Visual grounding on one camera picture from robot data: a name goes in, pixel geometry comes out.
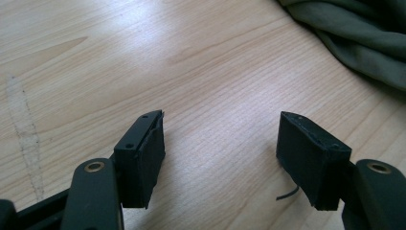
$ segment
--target metal ring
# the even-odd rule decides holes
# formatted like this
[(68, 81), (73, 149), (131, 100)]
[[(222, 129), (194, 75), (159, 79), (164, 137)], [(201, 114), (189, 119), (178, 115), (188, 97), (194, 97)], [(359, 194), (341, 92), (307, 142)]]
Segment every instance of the metal ring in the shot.
[(377, 162), (370, 162), (368, 163), (368, 168), (370, 170), (375, 171), (377, 173), (382, 173), (382, 174), (390, 174), (392, 173), (391, 169), (389, 169), (387, 166), (377, 163)]
[(102, 168), (104, 168), (104, 162), (95, 161), (95, 162), (89, 163), (87, 166), (85, 166), (84, 170), (87, 171), (88, 173), (94, 173), (94, 172), (100, 171)]

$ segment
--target black wire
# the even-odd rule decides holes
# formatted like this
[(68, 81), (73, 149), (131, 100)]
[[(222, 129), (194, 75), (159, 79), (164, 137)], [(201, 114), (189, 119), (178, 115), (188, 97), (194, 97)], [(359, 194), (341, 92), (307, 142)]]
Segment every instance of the black wire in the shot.
[(297, 185), (297, 186), (296, 186), (296, 189), (293, 190), (292, 192), (290, 192), (290, 193), (288, 193), (288, 194), (286, 194), (286, 195), (277, 196), (277, 200), (285, 199), (285, 198), (288, 198), (288, 197), (290, 197), (290, 196), (293, 196), (293, 195), (295, 195), (298, 191), (299, 191), (299, 185)]

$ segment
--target black mount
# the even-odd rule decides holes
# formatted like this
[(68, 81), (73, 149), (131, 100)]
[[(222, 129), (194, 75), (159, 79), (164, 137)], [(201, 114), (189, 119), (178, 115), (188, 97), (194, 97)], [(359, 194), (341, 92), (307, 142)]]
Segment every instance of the black mount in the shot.
[(147, 208), (165, 157), (161, 110), (144, 114), (110, 159), (79, 165), (69, 190), (16, 213), (0, 200), (0, 229), (124, 229), (122, 206)]
[(277, 157), (317, 210), (337, 210), (347, 230), (406, 229), (406, 178), (376, 160), (350, 162), (351, 148), (306, 117), (282, 112)]

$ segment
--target black bracket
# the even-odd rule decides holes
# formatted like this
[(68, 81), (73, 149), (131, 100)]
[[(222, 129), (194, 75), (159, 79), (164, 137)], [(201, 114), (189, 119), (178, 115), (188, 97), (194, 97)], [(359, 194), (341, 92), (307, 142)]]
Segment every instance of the black bracket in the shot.
[(317, 210), (346, 205), (346, 229), (406, 229), (406, 179), (376, 160), (350, 162), (351, 148), (305, 116), (282, 112), (277, 157)]
[(0, 229), (124, 229), (122, 206), (147, 208), (165, 157), (161, 110), (144, 114), (110, 159), (86, 161), (69, 190), (16, 213), (0, 200)]

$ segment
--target metal grommet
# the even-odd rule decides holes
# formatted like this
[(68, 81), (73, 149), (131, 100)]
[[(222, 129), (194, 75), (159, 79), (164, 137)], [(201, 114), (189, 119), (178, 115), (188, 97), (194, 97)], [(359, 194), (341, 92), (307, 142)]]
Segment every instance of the metal grommet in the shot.
[(84, 167), (84, 170), (88, 173), (94, 173), (104, 168), (104, 162), (102, 161), (95, 161), (89, 163), (87, 166)]
[(377, 163), (377, 162), (370, 162), (368, 163), (368, 168), (370, 170), (375, 171), (377, 173), (382, 173), (382, 174), (390, 174), (392, 173), (391, 169), (389, 169), (387, 166)]

